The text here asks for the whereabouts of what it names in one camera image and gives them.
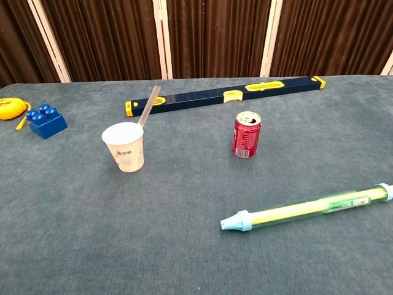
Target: soda can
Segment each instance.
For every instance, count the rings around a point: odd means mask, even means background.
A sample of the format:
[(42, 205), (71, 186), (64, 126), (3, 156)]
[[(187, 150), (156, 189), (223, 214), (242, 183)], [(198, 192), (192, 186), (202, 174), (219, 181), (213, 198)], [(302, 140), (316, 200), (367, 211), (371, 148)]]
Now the soda can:
[(256, 112), (240, 112), (236, 116), (232, 152), (240, 158), (255, 156), (262, 118)]

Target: white wooden frame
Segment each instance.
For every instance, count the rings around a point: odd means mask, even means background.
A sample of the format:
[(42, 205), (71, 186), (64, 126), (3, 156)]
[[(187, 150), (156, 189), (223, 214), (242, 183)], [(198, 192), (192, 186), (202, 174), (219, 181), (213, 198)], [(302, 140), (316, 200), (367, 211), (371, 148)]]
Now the white wooden frame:
[(393, 50), (391, 56), (387, 60), (386, 65), (381, 72), (381, 75), (393, 75)]
[(28, 0), (28, 3), (47, 47), (50, 58), (52, 59), (52, 63), (55, 66), (60, 82), (71, 82), (66, 64), (57, 45), (53, 31), (49, 25), (41, 0)]
[(260, 65), (260, 77), (269, 77), (270, 75), (270, 67), (273, 60), (274, 47), (276, 45), (282, 2), (283, 0), (271, 0), (265, 46), (263, 47), (262, 63)]

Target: gray carpet surface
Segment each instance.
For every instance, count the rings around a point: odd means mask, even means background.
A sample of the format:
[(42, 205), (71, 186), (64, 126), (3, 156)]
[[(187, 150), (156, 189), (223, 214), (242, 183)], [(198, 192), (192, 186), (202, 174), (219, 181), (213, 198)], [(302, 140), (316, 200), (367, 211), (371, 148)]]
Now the gray carpet surface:
[[(145, 164), (121, 172), (102, 132), (124, 102), (274, 78), (14, 84), (68, 128), (47, 140), (0, 121), (1, 294), (392, 294), (393, 201), (250, 232), (239, 210), (393, 184), (393, 77), (331, 76), (324, 90), (149, 116)], [(263, 119), (252, 159), (235, 116)]]

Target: white paper cup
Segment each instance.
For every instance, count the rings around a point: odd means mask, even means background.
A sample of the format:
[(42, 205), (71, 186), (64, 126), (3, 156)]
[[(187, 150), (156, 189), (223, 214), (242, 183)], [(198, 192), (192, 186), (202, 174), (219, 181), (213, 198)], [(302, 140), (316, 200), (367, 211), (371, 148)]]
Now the white paper cup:
[(118, 123), (108, 127), (102, 135), (119, 169), (134, 172), (142, 168), (143, 128), (131, 122)]

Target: tape measure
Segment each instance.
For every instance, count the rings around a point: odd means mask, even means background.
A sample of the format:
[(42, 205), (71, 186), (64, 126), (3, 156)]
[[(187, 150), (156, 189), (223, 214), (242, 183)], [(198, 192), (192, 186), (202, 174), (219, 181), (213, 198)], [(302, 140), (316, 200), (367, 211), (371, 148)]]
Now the tape measure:
[[(24, 111), (31, 110), (31, 105), (16, 97), (0, 98), (0, 120), (10, 120), (18, 117)], [(18, 124), (17, 130), (21, 130), (26, 122), (26, 116)]]

